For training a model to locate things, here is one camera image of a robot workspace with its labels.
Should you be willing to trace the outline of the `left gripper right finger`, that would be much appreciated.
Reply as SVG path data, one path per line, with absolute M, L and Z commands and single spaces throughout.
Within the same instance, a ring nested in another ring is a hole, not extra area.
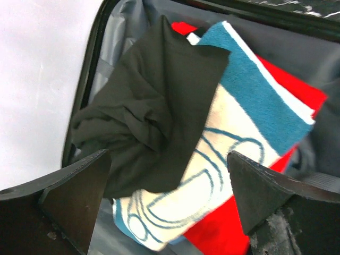
M 231 185 L 253 254 L 339 254 L 339 194 L 232 151 Z

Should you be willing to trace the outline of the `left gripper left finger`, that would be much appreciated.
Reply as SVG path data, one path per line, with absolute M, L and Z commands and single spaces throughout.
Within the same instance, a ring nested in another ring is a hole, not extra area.
M 109 176 L 100 150 L 1 191 L 1 254 L 87 254 Z

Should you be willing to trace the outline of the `white teal cartoon towel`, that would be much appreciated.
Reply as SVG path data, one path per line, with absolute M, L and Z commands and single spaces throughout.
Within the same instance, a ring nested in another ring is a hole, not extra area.
M 113 204 L 118 229 L 150 250 L 188 240 L 184 234 L 191 227 L 233 197 L 230 151 L 281 171 L 314 125 L 311 108 L 281 87 L 261 62 L 241 52 L 230 29 L 228 22 L 219 22 L 198 41 L 231 54 L 178 188 L 139 190 Z

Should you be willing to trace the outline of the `black cloth garment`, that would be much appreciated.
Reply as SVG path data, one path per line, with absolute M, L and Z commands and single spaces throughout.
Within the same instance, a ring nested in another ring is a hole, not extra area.
M 190 44 L 162 16 L 120 58 L 104 87 L 71 122 L 81 157 L 110 152 L 104 198 L 178 187 L 229 54 Z

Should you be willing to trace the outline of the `white black space suitcase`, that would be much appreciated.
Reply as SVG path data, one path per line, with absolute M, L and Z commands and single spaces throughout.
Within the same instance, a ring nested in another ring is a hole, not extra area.
M 295 145 L 286 166 L 277 172 L 290 174 L 317 188 L 339 192 L 339 43 L 310 36 L 316 27 L 308 17 L 303 18 L 303 25 L 294 24 L 292 30 L 285 30 L 279 22 L 267 25 L 188 3 L 105 1 L 95 22 L 97 31 L 87 47 L 72 119 L 104 87 L 120 58 L 162 16 L 192 45 L 198 45 L 213 25 L 226 21 L 254 54 L 325 93 L 327 99 L 314 117 L 312 129 Z M 72 142 L 72 119 L 64 164 L 87 157 L 81 157 L 80 149 Z M 114 223 L 113 204 L 117 199 L 102 197 L 89 254 L 203 254 L 189 240 L 167 244 L 160 251 L 132 240 Z

